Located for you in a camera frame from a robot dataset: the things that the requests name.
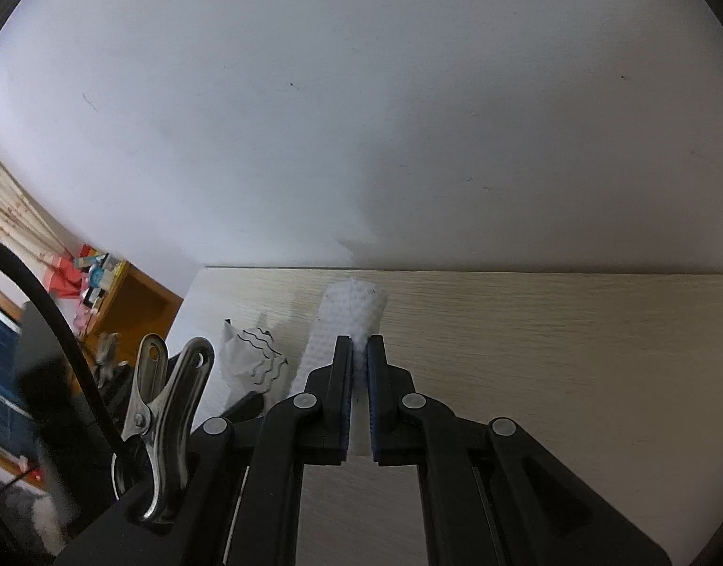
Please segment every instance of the stainless steel clamp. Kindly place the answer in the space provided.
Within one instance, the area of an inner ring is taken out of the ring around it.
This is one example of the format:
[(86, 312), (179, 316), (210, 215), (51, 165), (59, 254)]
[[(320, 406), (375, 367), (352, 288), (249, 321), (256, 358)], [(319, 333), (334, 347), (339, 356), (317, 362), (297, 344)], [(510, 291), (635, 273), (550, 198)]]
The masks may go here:
[[(144, 336), (134, 370), (130, 400), (121, 437), (138, 436), (151, 464), (154, 493), (141, 519), (164, 522), (189, 482), (186, 447), (194, 412), (202, 397), (215, 354), (206, 338), (192, 338), (181, 351), (165, 383), (168, 348), (156, 334)], [(111, 463), (112, 486), (120, 498), (132, 483), (115, 455)]]

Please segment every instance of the floral curtain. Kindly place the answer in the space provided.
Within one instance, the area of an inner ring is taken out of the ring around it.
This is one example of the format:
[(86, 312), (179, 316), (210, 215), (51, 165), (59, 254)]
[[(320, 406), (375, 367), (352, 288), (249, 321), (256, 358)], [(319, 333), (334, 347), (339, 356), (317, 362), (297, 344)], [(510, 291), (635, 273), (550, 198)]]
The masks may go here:
[(72, 257), (32, 201), (0, 163), (0, 242), (58, 295), (77, 295)]

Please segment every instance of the white textured cloth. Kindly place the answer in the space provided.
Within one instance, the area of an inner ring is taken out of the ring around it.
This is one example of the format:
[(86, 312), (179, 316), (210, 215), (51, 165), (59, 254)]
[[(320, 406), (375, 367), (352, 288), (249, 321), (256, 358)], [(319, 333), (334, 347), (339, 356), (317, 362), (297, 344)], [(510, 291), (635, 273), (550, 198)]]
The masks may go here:
[(315, 368), (333, 363), (338, 336), (350, 336), (354, 345), (349, 455), (370, 455), (367, 393), (367, 341), (379, 333), (388, 295), (374, 283), (348, 279), (333, 283), (322, 296), (309, 341), (301, 356), (291, 395), (304, 390)]
[(255, 327), (239, 330), (223, 321), (223, 332), (192, 430), (222, 414), (250, 391), (264, 395), (265, 411), (284, 399), (290, 374), (284, 355), (276, 351), (272, 334)]

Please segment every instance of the white towel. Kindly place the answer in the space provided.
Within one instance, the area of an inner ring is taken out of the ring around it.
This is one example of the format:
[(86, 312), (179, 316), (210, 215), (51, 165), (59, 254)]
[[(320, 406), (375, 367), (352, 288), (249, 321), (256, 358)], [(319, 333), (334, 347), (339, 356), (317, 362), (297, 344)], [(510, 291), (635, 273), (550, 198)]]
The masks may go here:
[(322, 296), (309, 341), (301, 356), (291, 395), (304, 390), (312, 370), (333, 363), (338, 336), (350, 336), (354, 346), (349, 455), (371, 455), (367, 393), (367, 341), (379, 333), (388, 295), (378, 285), (348, 279), (333, 283)]

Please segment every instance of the white wall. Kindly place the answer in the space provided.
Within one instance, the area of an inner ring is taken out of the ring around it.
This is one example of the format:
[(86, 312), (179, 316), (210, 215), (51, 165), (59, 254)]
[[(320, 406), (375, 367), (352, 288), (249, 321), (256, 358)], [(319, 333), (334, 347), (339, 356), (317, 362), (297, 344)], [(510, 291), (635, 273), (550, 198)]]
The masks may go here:
[(185, 292), (234, 266), (723, 270), (702, 0), (24, 0), (0, 158)]

